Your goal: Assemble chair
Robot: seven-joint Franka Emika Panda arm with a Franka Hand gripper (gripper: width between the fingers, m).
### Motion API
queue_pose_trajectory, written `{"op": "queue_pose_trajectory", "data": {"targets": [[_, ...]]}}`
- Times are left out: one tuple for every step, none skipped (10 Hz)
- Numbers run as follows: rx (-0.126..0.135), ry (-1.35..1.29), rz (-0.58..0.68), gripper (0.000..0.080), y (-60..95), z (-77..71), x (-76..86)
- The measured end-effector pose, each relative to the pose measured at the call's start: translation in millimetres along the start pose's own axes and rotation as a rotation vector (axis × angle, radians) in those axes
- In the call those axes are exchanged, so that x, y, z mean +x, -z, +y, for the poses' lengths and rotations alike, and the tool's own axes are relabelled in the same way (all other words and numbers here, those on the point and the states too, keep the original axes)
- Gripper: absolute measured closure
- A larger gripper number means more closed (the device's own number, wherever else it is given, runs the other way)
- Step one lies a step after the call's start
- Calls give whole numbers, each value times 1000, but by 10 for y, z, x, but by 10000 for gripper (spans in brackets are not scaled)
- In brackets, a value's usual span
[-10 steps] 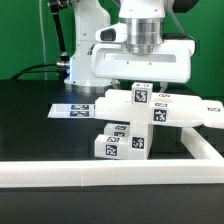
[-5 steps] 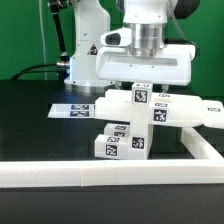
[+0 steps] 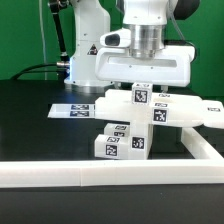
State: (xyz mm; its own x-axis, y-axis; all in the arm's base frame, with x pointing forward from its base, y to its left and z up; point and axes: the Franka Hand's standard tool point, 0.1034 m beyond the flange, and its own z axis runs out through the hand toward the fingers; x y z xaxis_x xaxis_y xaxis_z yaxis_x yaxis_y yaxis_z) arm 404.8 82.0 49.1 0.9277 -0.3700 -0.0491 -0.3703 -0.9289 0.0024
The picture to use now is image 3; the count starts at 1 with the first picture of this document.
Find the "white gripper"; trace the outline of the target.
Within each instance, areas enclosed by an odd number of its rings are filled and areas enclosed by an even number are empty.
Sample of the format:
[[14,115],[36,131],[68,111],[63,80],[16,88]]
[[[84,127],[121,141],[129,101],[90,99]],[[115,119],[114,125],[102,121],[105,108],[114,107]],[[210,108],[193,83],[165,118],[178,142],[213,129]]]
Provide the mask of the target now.
[[102,48],[96,57],[95,72],[100,80],[186,87],[194,56],[193,46],[166,45],[152,59],[131,57],[127,49]]

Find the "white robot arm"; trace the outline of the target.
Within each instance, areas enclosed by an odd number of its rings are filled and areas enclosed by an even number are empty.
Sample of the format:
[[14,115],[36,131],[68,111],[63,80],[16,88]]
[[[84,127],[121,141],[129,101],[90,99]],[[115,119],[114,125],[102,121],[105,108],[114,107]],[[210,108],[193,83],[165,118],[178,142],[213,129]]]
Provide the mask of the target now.
[[65,83],[97,91],[115,83],[146,82],[185,87],[195,47],[166,41],[167,22],[189,18],[200,0],[116,0],[122,28],[110,31],[110,16],[99,0],[69,0],[75,14],[76,51]]

